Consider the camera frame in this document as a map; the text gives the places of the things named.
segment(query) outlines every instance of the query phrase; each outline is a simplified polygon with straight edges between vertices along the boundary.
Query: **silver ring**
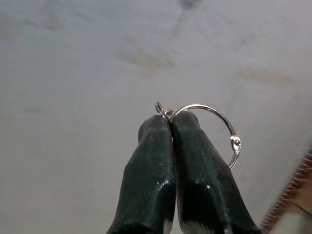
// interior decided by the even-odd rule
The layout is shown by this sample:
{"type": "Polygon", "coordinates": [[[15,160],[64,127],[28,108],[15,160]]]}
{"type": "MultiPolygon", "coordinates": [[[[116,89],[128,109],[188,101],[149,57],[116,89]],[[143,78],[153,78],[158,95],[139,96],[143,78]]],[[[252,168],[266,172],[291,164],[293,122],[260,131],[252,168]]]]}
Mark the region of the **silver ring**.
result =
{"type": "Polygon", "coordinates": [[[233,128],[233,126],[231,125],[231,123],[229,122],[229,120],[222,115],[220,112],[218,112],[217,110],[209,107],[209,106],[205,106],[205,105],[201,105],[201,104],[191,104],[191,105],[187,105],[187,106],[183,106],[180,109],[176,110],[175,112],[173,112],[172,114],[169,114],[162,108],[161,104],[159,103],[159,101],[157,102],[157,104],[155,105],[156,111],[160,114],[160,116],[162,116],[168,123],[172,122],[172,119],[174,117],[176,117],[180,112],[182,111],[187,111],[190,109],[202,109],[202,110],[206,110],[209,112],[214,113],[215,115],[217,115],[219,118],[222,119],[222,121],[225,123],[225,125],[228,127],[229,131],[230,131],[230,142],[231,142],[231,146],[233,149],[233,157],[229,163],[229,168],[230,170],[233,169],[233,167],[235,166],[235,164],[237,163],[239,154],[240,154],[240,150],[241,150],[241,140],[239,138],[239,136],[235,133],[235,130],[233,128]]]}

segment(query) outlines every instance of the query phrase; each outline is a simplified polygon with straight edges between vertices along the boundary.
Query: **rubber grip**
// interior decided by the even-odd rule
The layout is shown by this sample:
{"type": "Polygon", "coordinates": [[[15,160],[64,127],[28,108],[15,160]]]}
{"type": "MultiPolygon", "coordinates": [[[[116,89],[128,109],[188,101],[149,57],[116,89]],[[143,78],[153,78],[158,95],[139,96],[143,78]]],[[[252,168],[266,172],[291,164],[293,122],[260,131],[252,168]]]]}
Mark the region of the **rubber grip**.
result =
{"type": "Polygon", "coordinates": [[[125,167],[115,219],[108,234],[170,233],[176,182],[172,135],[160,116],[146,120],[125,167]]]}
{"type": "Polygon", "coordinates": [[[258,234],[231,170],[196,116],[183,111],[172,123],[177,207],[184,233],[258,234]]]}

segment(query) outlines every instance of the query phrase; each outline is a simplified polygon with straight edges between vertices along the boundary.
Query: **gray surface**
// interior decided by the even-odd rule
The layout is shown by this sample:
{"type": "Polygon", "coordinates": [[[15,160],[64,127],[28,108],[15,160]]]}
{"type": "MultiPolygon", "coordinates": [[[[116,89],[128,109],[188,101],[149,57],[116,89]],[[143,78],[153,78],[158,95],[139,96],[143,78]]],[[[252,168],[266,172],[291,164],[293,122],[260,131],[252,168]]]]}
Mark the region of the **gray surface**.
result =
{"type": "MultiPolygon", "coordinates": [[[[261,220],[311,135],[312,2],[182,6],[0,0],[1,234],[104,233],[156,100],[204,102],[232,121],[233,174],[261,220]]],[[[229,160],[225,126],[199,117],[229,160]]]]}

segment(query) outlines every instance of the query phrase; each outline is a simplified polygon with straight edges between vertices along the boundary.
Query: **metal ring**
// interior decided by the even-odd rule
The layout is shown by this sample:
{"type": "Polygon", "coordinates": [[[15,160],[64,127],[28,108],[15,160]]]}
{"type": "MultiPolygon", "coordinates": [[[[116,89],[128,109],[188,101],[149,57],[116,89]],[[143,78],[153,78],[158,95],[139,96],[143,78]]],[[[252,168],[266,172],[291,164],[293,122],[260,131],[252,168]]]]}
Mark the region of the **metal ring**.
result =
{"type": "Polygon", "coordinates": [[[222,115],[220,112],[218,112],[217,110],[209,107],[209,106],[205,106],[205,105],[201,105],[201,104],[191,104],[191,105],[187,105],[187,106],[183,106],[180,109],[176,110],[175,112],[173,112],[171,115],[168,115],[165,110],[162,108],[161,104],[159,102],[157,102],[157,105],[155,106],[157,112],[166,119],[166,121],[168,123],[171,123],[173,118],[176,117],[180,112],[182,111],[187,111],[190,109],[202,109],[202,110],[206,110],[209,112],[214,113],[215,115],[217,115],[219,118],[221,118],[223,120],[223,122],[225,123],[225,125],[228,127],[229,131],[230,131],[230,142],[231,142],[231,146],[233,149],[233,157],[229,163],[229,168],[230,170],[233,169],[233,167],[235,166],[235,164],[237,163],[239,154],[240,154],[240,150],[241,150],[241,140],[239,138],[239,136],[235,133],[235,130],[233,128],[233,126],[231,125],[231,123],[229,122],[229,120],[222,115]]]}

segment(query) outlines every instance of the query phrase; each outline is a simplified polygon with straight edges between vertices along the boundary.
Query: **ring hinge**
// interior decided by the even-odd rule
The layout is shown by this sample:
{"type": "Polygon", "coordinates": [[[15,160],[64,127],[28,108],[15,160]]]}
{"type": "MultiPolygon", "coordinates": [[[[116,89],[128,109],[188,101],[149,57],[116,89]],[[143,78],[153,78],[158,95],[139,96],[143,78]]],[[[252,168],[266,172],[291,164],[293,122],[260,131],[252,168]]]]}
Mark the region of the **ring hinge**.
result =
{"type": "Polygon", "coordinates": [[[180,109],[178,109],[172,113],[172,110],[163,109],[159,101],[156,103],[155,108],[156,108],[157,113],[160,116],[162,116],[168,124],[171,123],[173,118],[176,117],[180,112],[191,110],[191,109],[206,110],[206,111],[214,113],[219,118],[221,118],[222,121],[225,123],[225,125],[228,127],[228,129],[230,131],[230,142],[231,142],[231,146],[232,146],[234,153],[233,153],[233,157],[229,163],[229,168],[230,168],[230,170],[233,169],[233,167],[237,163],[237,160],[238,160],[238,157],[240,154],[241,140],[240,140],[239,136],[235,133],[235,130],[234,130],[233,126],[231,125],[231,123],[229,122],[229,120],[224,115],[222,115],[219,111],[217,111],[217,110],[215,110],[209,106],[206,106],[206,105],[191,104],[191,105],[183,106],[180,109]]]}

